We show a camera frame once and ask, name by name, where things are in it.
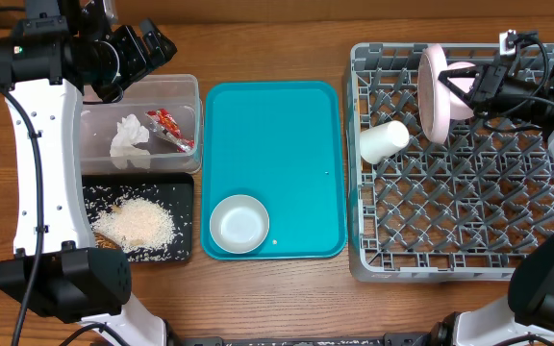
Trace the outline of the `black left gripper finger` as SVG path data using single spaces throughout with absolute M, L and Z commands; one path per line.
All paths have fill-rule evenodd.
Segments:
M 149 18 L 144 19 L 139 24 L 139 28 L 142 32 L 142 40 L 147 48 L 151 65 L 153 67 L 160 67 L 170 62 L 177 53 L 175 43 L 163 35 Z
M 154 70 L 149 51 L 132 26 L 122 25 L 116 29 L 111 44 L 119 58 L 116 83 L 120 87 L 128 87 Z

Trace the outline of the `pink plate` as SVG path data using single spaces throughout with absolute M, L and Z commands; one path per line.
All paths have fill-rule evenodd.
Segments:
M 450 91 L 439 80 L 446 68 L 440 45 L 433 44 L 423 50 L 417 70 L 417 104 L 423 133 L 437 144 L 446 141 L 450 123 Z

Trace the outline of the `red snack wrapper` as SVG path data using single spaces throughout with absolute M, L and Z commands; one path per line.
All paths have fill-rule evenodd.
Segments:
M 145 116 L 149 119 L 153 132 L 159 138 L 174 144 L 179 152 L 188 153 L 194 148 L 194 141 L 183 137 L 180 126 L 166 109 L 147 111 Z

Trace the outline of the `white napkin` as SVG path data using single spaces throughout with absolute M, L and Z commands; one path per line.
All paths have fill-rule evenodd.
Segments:
M 149 169 L 150 152 L 136 147 L 136 144 L 148 142 L 148 129 L 140 124 L 134 114 L 122 118 L 116 127 L 117 132 L 110 148 L 113 165 L 120 170 L 125 170 L 130 162 L 135 168 Z

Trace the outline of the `cream plastic cup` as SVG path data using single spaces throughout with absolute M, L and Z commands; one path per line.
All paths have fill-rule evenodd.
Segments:
M 408 146 L 410 135 L 397 120 L 372 127 L 360 133 L 360 151 L 364 161 L 377 164 Z

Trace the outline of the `white small bowl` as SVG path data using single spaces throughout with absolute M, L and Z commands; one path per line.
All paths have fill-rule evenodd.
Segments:
M 242 255 L 260 247 L 268 236 L 269 214 L 249 195 L 232 195 L 213 209 L 209 222 L 214 243 L 229 254 Z

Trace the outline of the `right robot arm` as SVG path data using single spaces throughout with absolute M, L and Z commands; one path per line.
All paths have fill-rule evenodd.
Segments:
M 496 45 L 509 30 L 554 43 L 554 17 L 175 25 L 164 28 L 177 47 L 164 73 L 193 75 L 203 92 L 229 82 L 322 81 L 349 109 L 358 43 L 388 43 L 409 67 L 417 67 L 420 43 L 446 45 L 451 61 L 479 62 L 480 45 Z M 554 186 L 502 182 L 471 202 L 464 191 L 442 195 L 453 175 L 406 177 L 399 188 L 377 185 L 382 167 L 370 175 L 345 189 L 345 215 L 372 228 L 351 250 L 330 259 L 218 260 L 195 233 L 187 263 L 134 266 L 134 294 L 191 344 L 202 336 L 252 343 L 369 335 L 392 345 L 482 345 L 491 341 L 483 322 L 505 341 L 536 336 L 531 326 L 513 331 L 508 300 L 554 243 Z M 554 255 L 530 287 L 554 299 L 552 271 Z

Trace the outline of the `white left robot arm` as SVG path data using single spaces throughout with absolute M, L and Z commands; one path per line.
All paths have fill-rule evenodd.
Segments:
M 100 248 L 88 223 L 80 166 L 85 87 L 101 103 L 169 62 L 174 43 L 150 20 L 116 22 L 109 1 L 29 1 L 0 39 L 0 92 L 15 137 L 18 219 L 0 290 L 22 312 L 78 324 L 114 345 L 175 345 L 178 337 L 133 294 L 118 249 Z

